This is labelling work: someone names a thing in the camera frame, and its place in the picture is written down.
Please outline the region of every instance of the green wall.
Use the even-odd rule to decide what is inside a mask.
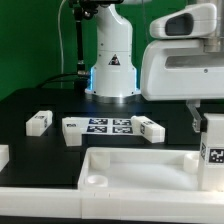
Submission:
[[[0,99],[16,89],[35,87],[46,78],[60,74],[57,30],[60,3],[61,0],[0,0]],[[145,4],[147,27],[152,20],[184,5],[185,0],[153,0]],[[140,73],[147,46],[142,5],[119,5],[117,10],[133,25],[133,64]],[[61,24],[65,72],[73,72],[76,70],[76,36],[68,4],[63,8]],[[84,21],[83,26],[85,62],[90,68],[96,60],[96,24],[94,20]]]

